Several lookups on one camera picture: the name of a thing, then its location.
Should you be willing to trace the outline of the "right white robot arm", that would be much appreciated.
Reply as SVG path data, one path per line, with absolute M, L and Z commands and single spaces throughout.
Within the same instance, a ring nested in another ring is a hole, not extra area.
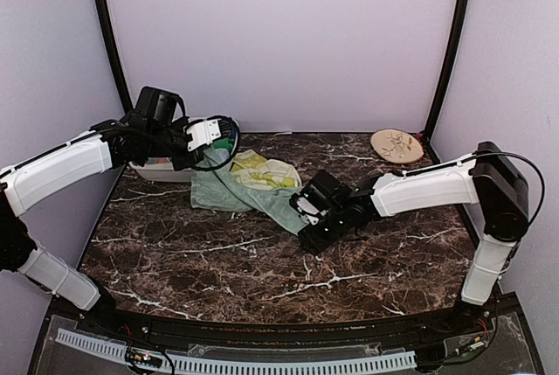
M 528 182 L 513 165 L 515 156 L 492 142 L 450 162 L 417 170 L 366 177 L 350 186 L 321 170 L 289 204 L 306 221 L 298 238 L 303 249 L 321 253 L 348 231 L 368 223 L 443 205 L 479 205 L 483 233 L 462 285 L 462 302 L 445 326 L 463 335 L 480 319 L 484 305 L 531 221 Z

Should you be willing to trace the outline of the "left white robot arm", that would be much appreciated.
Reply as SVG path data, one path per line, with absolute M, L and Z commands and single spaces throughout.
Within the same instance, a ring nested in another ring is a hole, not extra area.
M 122 315 L 99 302 L 103 294 L 87 276 L 49 253 L 21 220 L 34 205 L 87 177 L 128 163 L 167 157 L 175 170 L 202 159 L 204 147 L 221 135 L 217 119 L 174 117 L 179 95 L 144 87 L 135 108 L 106 120 L 47 152 L 1 172 L 1 268 L 28 279 L 89 311 L 90 324 L 105 337 L 123 329 Z

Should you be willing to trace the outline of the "sage green towel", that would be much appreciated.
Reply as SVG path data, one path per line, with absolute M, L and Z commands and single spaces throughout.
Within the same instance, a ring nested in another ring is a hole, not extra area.
M 297 234 L 307 224 L 290 206 L 289 200 L 300 192 L 295 189 L 261 191 L 238 183 L 231 167 L 216 171 L 193 171 L 190 204 L 194 208 L 218 212 L 263 212 L 286 231 Z

